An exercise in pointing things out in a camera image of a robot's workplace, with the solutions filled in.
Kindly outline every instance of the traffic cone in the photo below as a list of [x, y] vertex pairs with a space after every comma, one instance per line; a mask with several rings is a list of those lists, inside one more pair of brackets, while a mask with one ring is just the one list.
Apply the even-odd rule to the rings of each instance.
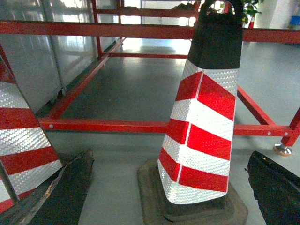
[[2, 213], [58, 171], [62, 164], [1, 57], [0, 115]]
[[255, 15], [251, 18], [248, 28], [254, 28]]
[[[231, 0], [235, 15], [207, 14], [213, 2], [206, 1], [200, 10], [158, 170], [150, 169], [155, 164], [149, 161], [138, 172], [146, 224], [163, 224], [158, 219], [154, 222], [154, 212], [148, 207], [153, 207], [153, 200], [145, 197], [151, 183], [158, 190], [157, 204], [163, 205], [155, 210], [176, 224], [240, 225], [247, 219], [247, 208], [228, 179], [243, 6], [241, 1]], [[152, 174], [148, 181], [147, 167]], [[159, 182], [153, 173], [159, 173]]]

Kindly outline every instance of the white wall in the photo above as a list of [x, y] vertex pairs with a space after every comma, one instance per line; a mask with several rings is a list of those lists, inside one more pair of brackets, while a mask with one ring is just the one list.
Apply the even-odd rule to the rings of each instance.
[[270, 28], [272, 29], [287, 29], [293, 14], [293, 0], [277, 0], [277, 5], [272, 17]]
[[293, 13], [294, 0], [265, 0], [258, 4], [254, 28], [287, 29]]

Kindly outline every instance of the red metal frame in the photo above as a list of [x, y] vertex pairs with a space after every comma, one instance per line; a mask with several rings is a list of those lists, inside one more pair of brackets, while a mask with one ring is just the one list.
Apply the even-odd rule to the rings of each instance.
[[276, 125], [276, 123], [259, 107], [259, 105], [241, 88], [238, 87], [238, 97], [247, 109], [262, 125]]
[[[191, 17], [194, 11], [164, 10], [164, 9], [128, 9], [124, 8], [122, 0], [117, 0], [117, 10], [97, 9], [96, 1], [92, 0], [94, 17], [99, 13], [121, 15], [159, 16], [159, 17]], [[191, 39], [194, 33], [192, 27], [164, 26], [164, 25], [124, 25], [107, 23], [71, 23], [71, 22], [21, 22], [0, 21], [1, 34], [35, 34], [35, 35], [73, 35], [96, 37], [128, 37], [128, 38], [159, 38], [159, 39]], [[60, 119], [60, 115], [84, 89], [97, 71], [109, 57], [147, 57], [185, 59], [186, 55], [141, 54], [141, 53], [114, 53], [121, 45], [122, 39], [115, 47], [102, 53], [103, 57], [98, 64], [50, 111], [46, 118], [40, 118], [44, 129], [98, 131], [98, 132], [143, 132], [165, 133], [168, 122], [156, 121], [115, 121], [115, 120], [81, 120]], [[273, 30], [273, 29], [244, 29], [244, 41], [277, 42], [300, 44], [300, 31]], [[300, 108], [296, 112], [289, 126], [280, 126], [255, 103], [254, 100], [241, 88], [238, 88], [238, 97], [248, 110], [260, 122], [260, 125], [235, 124], [235, 135], [281, 136], [285, 146], [293, 146], [300, 135]]]
[[143, 53], [126, 53], [126, 52], [115, 52], [110, 53], [110, 57], [138, 57], [138, 58], [161, 58], [161, 59], [186, 59], [187, 55], [166, 55], [166, 54], [143, 54]]
[[136, 15], [148, 17], [198, 17], [197, 10], [180, 9], [150, 9], [150, 8], [127, 8], [119, 9], [97, 9], [94, 14]]
[[[0, 34], [192, 39], [194, 28], [172, 25], [0, 21]], [[243, 29], [243, 41], [300, 44], [300, 30]]]
[[[94, 14], [94, 22], [99, 23], [98, 14], [95, 13], [97, 10], [96, 0], [91, 0], [91, 3], [92, 3], [93, 14]], [[102, 57], [102, 50], [101, 50], [101, 41], [99, 36], [96, 37], [96, 42], [97, 42], [98, 59], [100, 59]]]

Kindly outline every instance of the potted plant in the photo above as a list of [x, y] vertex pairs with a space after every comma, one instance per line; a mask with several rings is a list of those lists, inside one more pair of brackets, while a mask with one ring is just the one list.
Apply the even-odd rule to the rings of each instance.
[[257, 11], [257, 4], [262, 3], [264, 0], [242, 0], [244, 6], [243, 22], [247, 24], [249, 22], [248, 15], [253, 17], [256, 13], [261, 13]]

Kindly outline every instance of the epoxy floor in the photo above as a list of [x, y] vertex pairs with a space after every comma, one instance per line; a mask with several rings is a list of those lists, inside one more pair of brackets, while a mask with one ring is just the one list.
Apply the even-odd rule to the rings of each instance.
[[[190, 42], [127, 39], [121, 51], [187, 54]], [[300, 48], [244, 43], [240, 86], [278, 124], [287, 125], [300, 105]], [[185, 60], [112, 58], [63, 114], [63, 118], [168, 121]], [[236, 123], [258, 124], [238, 101]], [[158, 157], [163, 135], [48, 132], [59, 154], [92, 148], [95, 162], [80, 225], [142, 225], [136, 171]], [[272, 147], [279, 137], [235, 136], [230, 181], [249, 210], [247, 225], [265, 224], [244, 170], [257, 150], [300, 176], [300, 140], [290, 157]]]

